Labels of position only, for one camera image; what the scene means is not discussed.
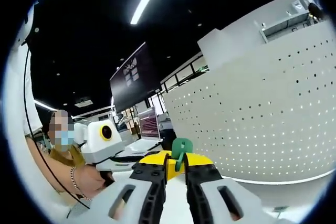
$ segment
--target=yellow circle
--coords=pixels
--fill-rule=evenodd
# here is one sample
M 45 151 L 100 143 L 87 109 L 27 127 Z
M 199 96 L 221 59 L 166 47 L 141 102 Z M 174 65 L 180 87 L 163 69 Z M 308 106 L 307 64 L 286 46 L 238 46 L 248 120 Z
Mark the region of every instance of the yellow circle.
M 108 127 L 111 131 L 111 137 L 110 138 L 106 138 L 104 135 L 103 135 L 103 128 L 104 127 Z M 102 125 L 99 129 L 99 134 L 100 134 L 100 137 L 104 140 L 104 141 L 110 141 L 112 139 L 112 129 L 110 128 L 110 126 L 108 125 Z

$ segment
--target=black ceiling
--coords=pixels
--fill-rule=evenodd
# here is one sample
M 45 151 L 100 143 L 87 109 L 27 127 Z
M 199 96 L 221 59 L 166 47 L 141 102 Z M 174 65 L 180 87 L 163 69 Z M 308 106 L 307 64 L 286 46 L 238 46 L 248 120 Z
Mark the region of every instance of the black ceiling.
M 197 41 L 209 31 L 222 29 L 273 0 L 151 0 L 139 23 L 132 26 L 139 1 L 37 4 L 29 43 L 35 99 L 72 115 L 108 106 L 110 77 L 121 59 L 127 59 L 144 41 L 163 79 L 200 51 Z M 74 106 L 83 97 L 89 97 L 93 105 Z

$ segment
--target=green plastic piece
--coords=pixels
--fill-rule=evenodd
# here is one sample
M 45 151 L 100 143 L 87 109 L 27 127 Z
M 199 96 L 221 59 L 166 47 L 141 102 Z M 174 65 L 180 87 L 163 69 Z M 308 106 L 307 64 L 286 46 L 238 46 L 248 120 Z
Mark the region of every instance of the green plastic piece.
M 193 142 L 187 138 L 176 138 L 173 141 L 172 158 L 176 159 L 175 171 L 181 169 L 184 153 L 193 152 Z

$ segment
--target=robot camera lens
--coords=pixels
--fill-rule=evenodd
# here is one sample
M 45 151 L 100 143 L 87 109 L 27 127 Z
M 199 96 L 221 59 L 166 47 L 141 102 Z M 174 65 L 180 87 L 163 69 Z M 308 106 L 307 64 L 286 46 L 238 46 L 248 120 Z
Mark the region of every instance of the robot camera lens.
M 104 127 L 101 129 L 101 133 L 102 133 L 102 135 L 103 135 L 106 139 L 110 139 L 111 136 L 112 136 L 111 128 L 108 127 L 108 126 L 104 126 Z

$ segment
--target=logo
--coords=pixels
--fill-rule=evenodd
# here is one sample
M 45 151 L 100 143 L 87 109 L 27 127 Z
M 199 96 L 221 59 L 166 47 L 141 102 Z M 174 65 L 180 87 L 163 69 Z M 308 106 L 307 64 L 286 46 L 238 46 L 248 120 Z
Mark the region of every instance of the logo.
M 136 81 L 139 79 L 139 73 L 138 73 L 138 68 L 137 68 L 137 59 L 134 58 L 132 60 L 132 63 L 126 65 L 126 67 L 123 70 L 126 84 L 129 87 L 133 81 Z

